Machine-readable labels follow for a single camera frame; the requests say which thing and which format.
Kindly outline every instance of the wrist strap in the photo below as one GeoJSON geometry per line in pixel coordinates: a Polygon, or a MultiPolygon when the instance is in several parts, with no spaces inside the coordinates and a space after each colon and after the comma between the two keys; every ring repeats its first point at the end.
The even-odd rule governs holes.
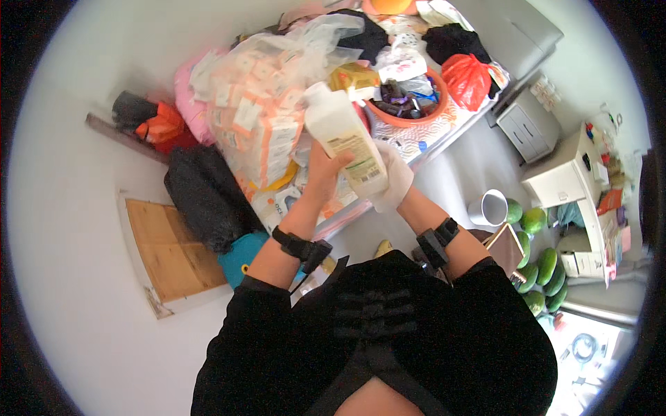
{"type": "Polygon", "coordinates": [[[280,227],[273,229],[272,237],[280,243],[283,252],[304,263],[305,274],[312,273],[333,250],[333,246],[325,240],[317,242],[303,240],[296,234],[285,234],[280,227]]]}
{"type": "Polygon", "coordinates": [[[437,227],[437,230],[428,228],[416,238],[433,268],[438,269],[449,262],[444,248],[458,235],[458,231],[460,231],[458,223],[449,217],[437,227]]]}

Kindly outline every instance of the gray floor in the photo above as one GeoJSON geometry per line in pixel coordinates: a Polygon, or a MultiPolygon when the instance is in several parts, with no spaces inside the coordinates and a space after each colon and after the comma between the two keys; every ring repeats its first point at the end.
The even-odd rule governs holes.
{"type": "MultiPolygon", "coordinates": [[[[479,120],[429,164],[423,166],[414,185],[428,198],[439,204],[465,228],[495,231],[496,227],[477,226],[470,222],[467,205],[485,191],[495,188],[507,198],[520,202],[526,210],[531,200],[520,184],[523,168],[520,155],[499,127],[490,128],[485,119],[479,120]]],[[[389,239],[393,247],[409,254],[416,247],[413,231],[395,212],[365,213],[329,241],[332,256],[350,255],[350,264],[372,259],[377,245],[389,239]]],[[[549,230],[537,234],[531,243],[532,252],[555,246],[555,236],[549,230]]]]}

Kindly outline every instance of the pink pillow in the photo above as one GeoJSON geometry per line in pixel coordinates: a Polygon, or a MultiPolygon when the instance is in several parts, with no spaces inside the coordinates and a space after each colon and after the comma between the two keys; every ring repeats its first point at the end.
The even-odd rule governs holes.
{"type": "Polygon", "coordinates": [[[208,53],[215,55],[225,55],[227,50],[210,48],[204,53],[187,61],[178,68],[173,77],[174,93],[176,95],[176,108],[187,123],[194,137],[203,145],[211,146],[215,144],[215,135],[208,128],[206,121],[206,106],[204,101],[194,99],[194,91],[190,88],[190,73],[192,68],[208,53]]]}

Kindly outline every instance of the watermelon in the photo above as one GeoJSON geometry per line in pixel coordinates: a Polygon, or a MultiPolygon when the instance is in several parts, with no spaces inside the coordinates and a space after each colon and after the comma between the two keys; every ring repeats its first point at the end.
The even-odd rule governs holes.
{"type": "Polygon", "coordinates": [[[564,278],[566,276],[567,275],[564,272],[564,267],[562,267],[561,264],[558,264],[557,266],[555,266],[555,271],[553,272],[553,277],[551,277],[550,282],[548,282],[543,287],[543,294],[546,295],[546,296],[555,295],[562,288],[562,285],[564,285],[564,278]]]}
{"type": "Polygon", "coordinates": [[[524,267],[529,261],[529,236],[522,231],[515,233],[515,236],[518,237],[518,242],[520,243],[520,246],[523,248],[523,253],[525,253],[523,260],[520,261],[517,267],[520,269],[521,267],[524,267]]]}
{"type": "Polygon", "coordinates": [[[506,204],[508,206],[506,222],[509,224],[515,224],[520,221],[520,218],[523,216],[523,207],[518,204],[517,200],[511,198],[507,198],[506,204]]]}
{"type": "Polygon", "coordinates": [[[564,299],[567,297],[568,290],[567,282],[564,282],[562,288],[554,295],[545,300],[545,305],[548,307],[549,312],[554,312],[559,309],[564,299]]]}
{"type": "Polygon", "coordinates": [[[523,300],[534,316],[539,315],[545,306],[545,296],[543,293],[535,290],[524,294],[523,300]]]}
{"type": "Polygon", "coordinates": [[[516,270],[518,273],[523,275],[525,279],[527,280],[525,283],[520,285],[518,288],[518,293],[519,294],[524,294],[527,293],[530,289],[532,289],[532,286],[534,286],[534,283],[537,281],[537,275],[539,274],[539,268],[533,264],[527,264],[525,267],[516,270]]]}
{"type": "Polygon", "coordinates": [[[541,208],[532,208],[520,218],[520,226],[528,234],[536,234],[546,225],[547,216],[541,208]]]}
{"type": "Polygon", "coordinates": [[[553,276],[555,265],[557,264],[557,252],[554,248],[547,248],[541,252],[539,256],[539,276],[537,277],[537,285],[545,285],[550,282],[553,276]]]}

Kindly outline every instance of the white cup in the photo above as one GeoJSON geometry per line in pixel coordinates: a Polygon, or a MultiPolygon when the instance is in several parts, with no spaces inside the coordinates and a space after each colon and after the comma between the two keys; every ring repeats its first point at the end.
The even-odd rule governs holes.
{"type": "Polygon", "coordinates": [[[470,221],[480,226],[501,225],[506,219],[508,211],[506,198],[496,189],[489,190],[467,207],[470,221]]]}

